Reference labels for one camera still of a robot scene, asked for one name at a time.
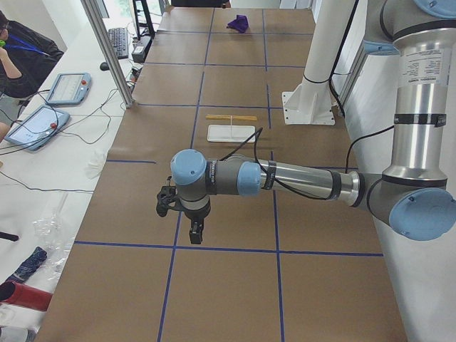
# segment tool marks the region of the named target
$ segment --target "blue joint cap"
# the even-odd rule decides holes
[[[178,152],[171,160],[171,174],[176,185],[190,185],[206,171],[206,159],[196,150]]]
[[[364,53],[374,56],[398,55],[399,50],[392,43],[363,40]]]
[[[411,240],[433,240],[456,222],[456,201],[436,187],[414,191],[395,204],[390,213],[393,230]]]
[[[237,175],[237,191],[241,196],[255,196],[259,193],[261,170],[255,162],[243,162]]]
[[[441,19],[456,19],[455,0],[414,0],[416,6],[431,16]]]

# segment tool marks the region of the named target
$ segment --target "brown table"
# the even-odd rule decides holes
[[[225,27],[236,14],[245,34]],[[285,192],[217,196],[201,246],[185,217],[155,213],[176,152],[236,147],[206,141],[220,124],[206,114],[256,115],[261,158],[343,167],[343,118],[284,124],[311,12],[177,8],[160,28],[37,342],[406,341],[368,213]]]

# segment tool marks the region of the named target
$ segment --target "computer mouse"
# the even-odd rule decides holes
[[[109,70],[109,65],[108,65],[108,63],[102,62],[102,63],[100,64],[100,70],[102,70],[102,71],[107,71],[107,70]]]

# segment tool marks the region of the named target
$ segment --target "device screen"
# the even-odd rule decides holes
[[[10,134],[10,138],[19,141],[21,144],[36,143],[37,140],[45,138],[53,133],[52,123],[57,123],[57,118],[62,113],[56,112],[50,108],[42,108],[23,123],[21,127]]]
[[[82,80],[81,74],[60,76],[48,101],[74,100]]]

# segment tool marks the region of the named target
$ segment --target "white table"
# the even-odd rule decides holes
[[[88,116],[105,102],[112,89],[116,89],[110,72],[101,71],[99,68],[104,60],[93,30],[88,24],[41,86],[41,90],[49,89],[58,73],[88,72],[91,74],[92,86],[86,99],[76,107],[63,108],[71,115],[68,125],[85,118],[66,132],[79,134],[88,142],[100,137],[105,132],[109,121],[108,116],[99,110],[89,118]],[[121,60],[120,64],[127,76],[133,62]],[[25,108],[20,119],[26,118],[41,104],[43,99],[36,95]],[[113,143],[125,110],[118,91],[103,106],[103,110],[110,116],[111,121],[108,131],[98,142],[88,145],[76,136],[58,134],[36,152],[22,150],[0,155],[0,161],[4,163],[0,171],[29,187],[93,191],[98,176],[89,178],[86,169],[96,154],[105,157]],[[11,144],[5,141],[0,144],[2,149],[8,146]],[[0,154],[10,150],[15,149],[0,150]],[[42,246],[35,236],[32,222],[51,217],[59,203],[64,200],[59,217],[62,223],[61,240],[66,242],[66,247],[49,253],[48,260],[27,281],[30,286],[53,292],[58,274],[61,273],[64,265],[64,258],[68,256],[71,248],[72,238],[76,235],[90,202],[91,193],[67,192],[68,196],[65,196],[65,192],[31,191],[0,175],[0,194],[2,198],[0,231],[20,236],[17,242],[0,239],[0,282],[10,276],[37,246]],[[30,309],[10,305],[0,306],[0,326],[37,329],[43,316],[44,313]]]

